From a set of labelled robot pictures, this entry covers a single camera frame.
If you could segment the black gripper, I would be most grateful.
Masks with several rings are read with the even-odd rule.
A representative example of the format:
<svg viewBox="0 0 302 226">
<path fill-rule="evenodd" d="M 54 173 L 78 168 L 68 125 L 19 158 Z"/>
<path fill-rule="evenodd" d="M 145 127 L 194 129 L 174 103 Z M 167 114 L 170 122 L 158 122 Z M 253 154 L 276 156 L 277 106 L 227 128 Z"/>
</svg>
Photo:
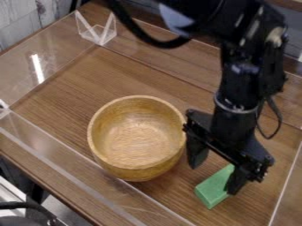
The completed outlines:
<svg viewBox="0 0 302 226">
<path fill-rule="evenodd" d="M 226 192 L 237 195 L 248 181 L 262 182 L 276 159 L 257 140 L 258 108 L 232 109 L 215 106 L 210 115 L 197 109 L 186 111 L 186 155 L 197 169 L 214 151 L 236 165 L 226 182 Z"/>
</svg>

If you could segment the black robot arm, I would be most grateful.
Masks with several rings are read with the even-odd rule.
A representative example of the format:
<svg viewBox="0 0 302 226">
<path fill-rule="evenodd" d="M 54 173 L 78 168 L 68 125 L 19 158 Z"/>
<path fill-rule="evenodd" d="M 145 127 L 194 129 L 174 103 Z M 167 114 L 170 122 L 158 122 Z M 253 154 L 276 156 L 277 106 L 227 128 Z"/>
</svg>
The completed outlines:
<svg viewBox="0 0 302 226">
<path fill-rule="evenodd" d="M 257 141 L 264 106 L 280 112 L 273 96 L 288 76 L 284 53 L 288 24 L 266 0 L 159 0 L 167 27 L 183 38 L 209 35 L 221 42 L 222 79 L 211 115 L 186 112 L 189 164 L 198 167 L 215 151 L 234 165 L 225 190 L 234 195 L 249 181 L 261 182 L 274 157 Z"/>
</svg>

